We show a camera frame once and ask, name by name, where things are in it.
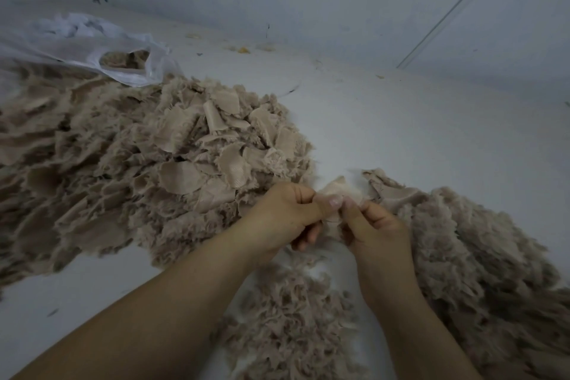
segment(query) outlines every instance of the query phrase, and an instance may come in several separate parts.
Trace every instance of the white floor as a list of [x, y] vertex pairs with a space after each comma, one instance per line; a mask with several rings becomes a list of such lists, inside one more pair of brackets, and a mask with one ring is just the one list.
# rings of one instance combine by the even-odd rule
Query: white floor
[[[151, 32], [173, 48], [187, 76], [208, 75], [281, 96], [293, 122], [316, 146], [317, 187], [340, 174], [362, 184], [360, 169], [374, 167], [425, 190], [450, 186], [510, 213], [550, 248], [552, 261], [570, 278], [570, 108], [564, 103], [540, 106], [465, 83], [396, 70], [366, 72], [285, 46], [265, 52], [255, 48], [262, 39], [240, 41], [220, 31], [105, 6], [26, 9], [30, 16], [58, 10], [93, 13], [129, 31]], [[188, 33], [201, 39], [188, 38]], [[245, 45], [251, 54], [225, 49], [231, 45]], [[356, 294], [360, 358], [374, 378], [394, 378], [381, 330], [360, 299], [350, 255], [339, 246], [325, 267], [339, 288]], [[15, 374], [157, 273], [142, 249], [129, 247], [103, 259], [81, 256], [58, 275], [8, 288], [0, 302], [0, 377]], [[201, 378], [223, 378], [227, 369], [222, 361], [214, 354]]]

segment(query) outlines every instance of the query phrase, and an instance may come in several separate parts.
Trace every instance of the person's left hand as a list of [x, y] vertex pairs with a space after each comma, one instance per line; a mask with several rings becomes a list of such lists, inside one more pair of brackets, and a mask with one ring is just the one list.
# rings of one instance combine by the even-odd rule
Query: person's left hand
[[325, 197], [303, 185], [278, 183], [234, 225], [234, 230], [262, 264], [288, 243], [298, 251], [315, 244], [322, 220], [342, 204], [341, 195]]

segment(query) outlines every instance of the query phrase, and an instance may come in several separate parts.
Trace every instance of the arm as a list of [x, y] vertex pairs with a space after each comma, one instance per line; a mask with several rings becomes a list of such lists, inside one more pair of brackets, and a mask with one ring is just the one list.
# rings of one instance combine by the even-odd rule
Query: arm
[[247, 275], [289, 242], [297, 249], [314, 243], [319, 221], [342, 203], [309, 204], [314, 195], [276, 185], [246, 218], [63, 338], [14, 380], [178, 378]]
[[347, 200], [342, 214], [362, 295], [386, 335], [398, 378], [482, 380], [419, 290], [406, 225], [372, 202], [359, 209]]

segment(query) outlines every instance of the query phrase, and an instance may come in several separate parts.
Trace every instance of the fabric pile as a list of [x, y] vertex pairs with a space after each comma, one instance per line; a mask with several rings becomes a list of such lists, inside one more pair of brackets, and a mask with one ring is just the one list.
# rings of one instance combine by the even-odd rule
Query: fabric pile
[[[109, 54], [140, 67], [146, 54]], [[310, 144], [274, 96], [169, 76], [132, 88], [79, 69], [20, 67], [0, 106], [0, 289], [78, 253], [136, 243], [165, 267], [233, 224], [277, 181], [308, 182]], [[505, 213], [449, 188], [365, 171], [373, 201], [411, 228], [426, 299], [487, 379], [570, 378], [570, 290]], [[339, 178], [325, 193], [364, 196]], [[340, 217], [331, 217], [331, 232]], [[328, 279], [271, 268], [219, 338], [240, 378], [357, 379], [354, 312]]]
[[275, 96], [174, 76], [132, 88], [69, 68], [21, 75], [0, 115], [0, 288], [132, 241], [165, 267], [274, 182], [311, 174], [311, 146]]

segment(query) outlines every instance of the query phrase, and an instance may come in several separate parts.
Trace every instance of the plastic bag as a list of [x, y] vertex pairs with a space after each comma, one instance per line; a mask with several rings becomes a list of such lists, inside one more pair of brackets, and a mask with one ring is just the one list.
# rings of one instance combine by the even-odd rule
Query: plastic bag
[[[106, 53], [137, 50], [149, 52], [144, 70], [100, 64]], [[178, 63], [170, 56], [170, 49], [155, 42], [152, 35], [127, 33], [103, 18], [82, 13], [70, 13], [67, 17], [57, 15], [53, 20], [43, 18], [24, 28], [1, 27], [1, 59], [83, 67], [135, 87], [160, 83], [167, 73], [181, 73]]]

